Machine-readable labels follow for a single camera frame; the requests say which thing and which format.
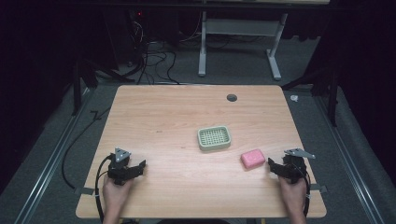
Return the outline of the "green soap dish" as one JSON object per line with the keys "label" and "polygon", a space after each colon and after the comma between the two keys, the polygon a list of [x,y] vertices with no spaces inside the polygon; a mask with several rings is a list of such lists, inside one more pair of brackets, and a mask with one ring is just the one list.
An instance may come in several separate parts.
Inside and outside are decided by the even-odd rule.
{"label": "green soap dish", "polygon": [[226,126],[214,126],[200,129],[197,132],[198,145],[202,151],[228,148],[232,138]]}

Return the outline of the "dark computer tower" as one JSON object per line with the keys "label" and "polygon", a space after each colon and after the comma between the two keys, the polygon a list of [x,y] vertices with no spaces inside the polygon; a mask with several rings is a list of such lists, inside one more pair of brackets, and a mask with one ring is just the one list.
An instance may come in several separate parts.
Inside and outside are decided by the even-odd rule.
{"label": "dark computer tower", "polygon": [[142,58],[142,26],[131,9],[110,8],[103,11],[111,46],[118,65],[133,66]]}

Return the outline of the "pink soap bar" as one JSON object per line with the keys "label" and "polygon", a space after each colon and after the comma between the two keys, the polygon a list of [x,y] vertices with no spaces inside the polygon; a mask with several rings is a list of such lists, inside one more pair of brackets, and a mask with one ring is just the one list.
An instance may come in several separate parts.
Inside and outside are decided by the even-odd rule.
{"label": "pink soap bar", "polygon": [[252,169],[265,163],[265,157],[259,149],[243,153],[240,159],[246,169]]}

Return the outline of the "metal floor rail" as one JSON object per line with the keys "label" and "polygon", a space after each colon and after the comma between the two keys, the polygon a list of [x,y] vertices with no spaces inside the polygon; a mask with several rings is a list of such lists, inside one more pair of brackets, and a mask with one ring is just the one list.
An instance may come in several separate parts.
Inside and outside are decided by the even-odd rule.
{"label": "metal floor rail", "polygon": [[25,200],[23,207],[18,213],[14,224],[27,224],[31,220],[57,167],[61,163],[62,157],[65,155],[66,143],[70,139],[70,136],[78,123],[81,112],[85,109],[86,105],[91,100],[93,93],[93,89],[84,89],[81,95],[82,105],[78,107],[76,112],[73,112],[67,118],[67,123],[63,128],[62,133],[57,138],[56,145],[51,148],[50,155],[45,160],[45,166],[43,167],[42,171],[37,175],[35,184],[32,186],[32,189],[29,192],[29,196]]}
{"label": "metal floor rail", "polygon": [[335,141],[336,148],[340,154],[340,158],[343,166],[345,167],[346,174],[351,182],[351,185],[359,198],[361,206],[368,217],[371,224],[385,224],[384,218],[380,214],[380,211],[375,204],[372,193],[370,192],[367,184],[363,180],[355,162],[352,160],[351,155],[347,150],[347,146],[338,132],[337,128],[332,124],[328,118],[327,107],[320,97],[315,97],[314,101],[317,105],[320,114],[325,119],[325,122],[332,134],[332,138]]}

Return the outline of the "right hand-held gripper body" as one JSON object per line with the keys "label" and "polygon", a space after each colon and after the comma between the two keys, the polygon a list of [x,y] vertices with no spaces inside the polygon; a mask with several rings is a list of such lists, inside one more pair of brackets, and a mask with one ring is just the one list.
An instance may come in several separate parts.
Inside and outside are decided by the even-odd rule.
{"label": "right hand-held gripper body", "polygon": [[307,175],[305,159],[314,159],[316,156],[301,148],[285,150],[281,176],[289,179],[292,184]]}

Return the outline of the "person's right hand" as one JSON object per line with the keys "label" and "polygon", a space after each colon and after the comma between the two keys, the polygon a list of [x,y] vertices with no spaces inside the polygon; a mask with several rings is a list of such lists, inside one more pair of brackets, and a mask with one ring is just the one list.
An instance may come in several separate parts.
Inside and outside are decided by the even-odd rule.
{"label": "person's right hand", "polygon": [[285,177],[278,178],[283,202],[289,217],[304,217],[306,184],[303,179],[290,183]]}

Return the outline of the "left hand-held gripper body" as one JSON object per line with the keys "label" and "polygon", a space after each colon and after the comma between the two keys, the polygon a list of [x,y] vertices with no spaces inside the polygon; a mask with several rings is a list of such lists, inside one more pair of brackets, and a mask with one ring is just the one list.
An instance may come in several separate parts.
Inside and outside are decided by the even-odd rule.
{"label": "left hand-held gripper body", "polygon": [[129,167],[131,153],[119,147],[111,154],[107,175],[114,180],[114,183],[123,186],[128,180],[136,177],[137,172],[134,167]]}

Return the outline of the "black metal stand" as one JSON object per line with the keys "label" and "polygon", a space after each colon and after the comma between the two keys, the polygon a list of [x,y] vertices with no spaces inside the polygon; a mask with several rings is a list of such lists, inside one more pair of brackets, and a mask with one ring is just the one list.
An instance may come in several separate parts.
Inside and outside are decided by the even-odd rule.
{"label": "black metal stand", "polygon": [[95,63],[87,59],[79,59],[76,61],[73,67],[73,93],[74,93],[74,111],[75,116],[78,111],[82,108],[82,92],[81,82],[84,82],[88,89],[96,89],[98,87],[98,80],[96,79],[96,71],[103,72],[116,80],[122,82],[134,82],[133,79],[123,77],[122,75],[103,67],[102,65]]}
{"label": "black metal stand", "polygon": [[327,96],[327,116],[332,126],[336,126],[335,111],[337,105],[338,74],[330,67],[319,68],[303,75],[288,84],[282,85],[283,91],[288,91],[303,84],[312,84],[310,90],[313,96]]}

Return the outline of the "white desk frame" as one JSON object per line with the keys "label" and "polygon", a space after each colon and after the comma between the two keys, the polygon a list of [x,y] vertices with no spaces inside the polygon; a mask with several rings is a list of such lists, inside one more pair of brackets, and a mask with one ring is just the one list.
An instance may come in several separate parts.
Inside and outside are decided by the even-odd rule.
{"label": "white desk frame", "polygon": [[199,53],[198,76],[206,75],[206,36],[207,35],[250,35],[270,36],[273,46],[265,51],[274,80],[281,74],[276,61],[276,51],[283,34],[288,14],[281,15],[278,21],[247,21],[237,19],[209,19],[206,12],[201,13],[201,47]]}

